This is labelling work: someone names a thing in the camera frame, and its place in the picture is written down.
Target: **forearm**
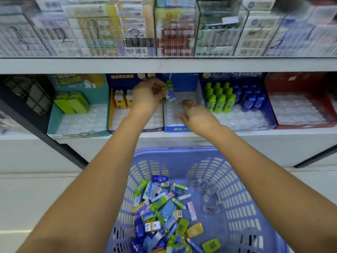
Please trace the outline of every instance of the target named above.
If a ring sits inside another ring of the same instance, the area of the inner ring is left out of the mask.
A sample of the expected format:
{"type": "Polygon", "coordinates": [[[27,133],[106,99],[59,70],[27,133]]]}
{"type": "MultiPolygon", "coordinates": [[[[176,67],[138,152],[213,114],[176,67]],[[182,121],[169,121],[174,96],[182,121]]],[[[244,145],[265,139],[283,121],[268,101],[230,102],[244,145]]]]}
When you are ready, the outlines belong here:
{"type": "Polygon", "coordinates": [[[133,153],[145,124],[137,116],[129,115],[122,120],[97,156],[45,213],[23,249],[25,244],[48,238],[55,239],[64,253],[104,250],[123,201],[133,153]]]}
{"type": "Polygon", "coordinates": [[[208,140],[229,161],[263,215],[295,252],[335,251],[336,205],[228,127],[220,126],[208,140]]]}

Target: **display rack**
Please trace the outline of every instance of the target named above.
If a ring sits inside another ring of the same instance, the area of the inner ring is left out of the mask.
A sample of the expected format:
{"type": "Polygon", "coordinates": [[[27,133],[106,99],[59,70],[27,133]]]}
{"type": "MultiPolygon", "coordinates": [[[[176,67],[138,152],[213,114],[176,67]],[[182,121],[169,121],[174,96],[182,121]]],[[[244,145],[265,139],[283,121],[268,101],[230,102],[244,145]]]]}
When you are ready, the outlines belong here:
{"type": "Polygon", "coordinates": [[[12,58],[0,74],[334,72],[337,58],[12,58]]]}

